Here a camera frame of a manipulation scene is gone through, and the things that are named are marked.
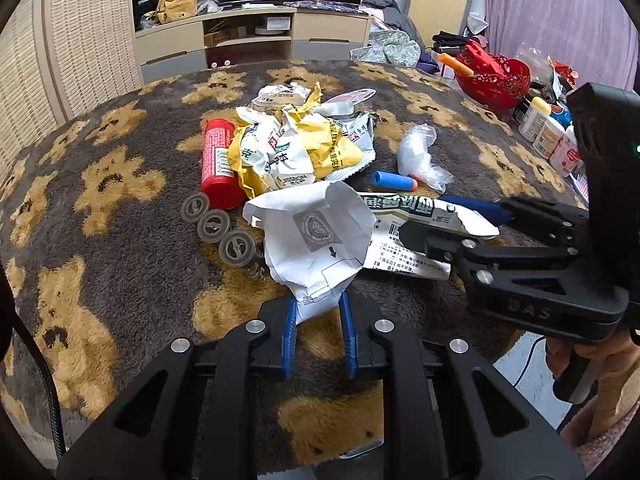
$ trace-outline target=purple curtain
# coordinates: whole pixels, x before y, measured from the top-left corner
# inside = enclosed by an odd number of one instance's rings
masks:
[[[487,15],[492,54],[524,43],[573,67],[578,85],[633,88],[638,31],[619,0],[488,0]]]

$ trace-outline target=orange foam dart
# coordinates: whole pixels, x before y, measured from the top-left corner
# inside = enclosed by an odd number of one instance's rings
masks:
[[[474,71],[471,70],[467,65],[460,63],[457,59],[451,57],[449,54],[444,54],[443,52],[441,52],[440,54],[438,54],[438,61],[451,67],[453,70],[464,77],[471,77],[474,74]]]

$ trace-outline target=red basket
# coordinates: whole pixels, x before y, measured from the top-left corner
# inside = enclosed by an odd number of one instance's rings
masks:
[[[529,91],[531,84],[529,67],[517,59],[485,53],[500,65],[502,73],[478,73],[478,64],[474,63],[475,60],[470,59],[469,55],[470,52],[464,49],[457,57],[458,61],[470,66],[476,72],[471,77],[456,73],[456,81],[464,93],[479,103],[487,105],[496,113],[515,108]]]

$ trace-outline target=red can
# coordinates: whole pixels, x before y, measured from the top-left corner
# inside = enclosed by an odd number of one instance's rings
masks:
[[[209,197],[212,209],[233,209],[246,200],[226,158],[235,130],[236,126],[224,119],[209,121],[205,129],[200,190]]]

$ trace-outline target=plush tablecloth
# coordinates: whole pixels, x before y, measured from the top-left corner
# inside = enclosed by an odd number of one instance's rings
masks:
[[[376,89],[377,158],[348,180],[371,190],[373,170],[396,171],[402,133],[428,122],[434,163],[455,176],[447,191],[495,200],[527,193],[577,204],[572,190],[491,112],[410,68],[352,62],[266,62],[169,78],[115,98],[22,150],[0,190],[0,255],[20,316],[54,374],[72,444],[171,340],[216,339],[284,293],[222,264],[180,218],[198,190],[202,131],[234,118],[268,84],[322,85],[324,99]],[[417,193],[436,194],[420,185]],[[241,211],[236,227],[247,228]],[[261,232],[254,230],[256,237]],[[524,238],[504,231],[507,243]],[[489,359],[514,330],[473,316],[460,282],[363,270],[354,286],[385,317],[439,342],[462,337]],[[295,370],[258,391],[258,468],[319,462],[383,434],[382,386],[347,378],[337,309],[299,326]],[[2,400],[49,436],[42,382],[14,340],[0,365]]]

